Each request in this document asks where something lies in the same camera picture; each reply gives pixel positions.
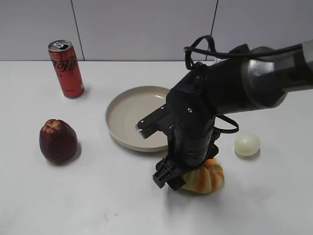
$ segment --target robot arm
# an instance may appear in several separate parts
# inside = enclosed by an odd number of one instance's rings
[[[191,71],[168,93],[166,104],[137,124],[144,138],[156,131],[167,135],[167,157],[156,165],[153,175],[160,188],[165,183],[173,190],[182,187],[185,182],[181,175],[218,153],[214,141],[220,133],[239,130],[238,124],[224,114],[274,108],[288,92],[313,89],[313,41],[277,55],[267,47],[249,51],[247,45],[232,52],[233,58],[212,66],[192,63]],[[248,57],[263,56],[250,59],[241,56],[245,53]],[[216,128],[215,118],[235,128]]]

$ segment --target white table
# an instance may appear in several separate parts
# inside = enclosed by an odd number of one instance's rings
[[[183,62],[80,62],[86,93],[61,94],[51,62],[0,62],[1,235],[311,235],[313,234],[313,91],[289,94],[272,110],[230,115],[257,134],[262,153],[234,154],[222,135],[218,161],[225,187],[211,195],[177,193],[152,180],[163,153],[118,146],[105,110],[122,91],[172,87]],[[57,167],[39,149],[50,118],[68,122],[80,158]]]

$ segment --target white wall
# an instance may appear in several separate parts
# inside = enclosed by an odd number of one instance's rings
[[[49,60],[48,44],[58,39],[83,58],[69,0],[0,0],[0,60]]]
[[[216,49],[288,47],[313,39],[312,0],[219,0]]]
[[[73,3],[86,60],[184,60],[183,47],[210,32],[216,6],[216,0]]]
[[[73,6],[86,60],[150,61],[184,60],[183,47],[211,31],[216,2],[73,0]],[[216,48],[313,39],[312,8],[312,0],[219,0]],[[83,59],[70,0],[0,0],[0,60],[48,60],[47,45],[57,39],[72,41]]]

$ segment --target fake apple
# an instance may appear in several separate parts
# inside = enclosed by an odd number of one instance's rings
[[[39,146],[46,159],[61,165],[77,151],[77,136],[66,122],[50,119],[40,130]]]

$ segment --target can lid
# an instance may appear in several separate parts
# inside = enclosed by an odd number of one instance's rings
[[[50,51],[58,52],[70,49],[73,46],[72,42],[67,40],[57,40],[48,45]]]

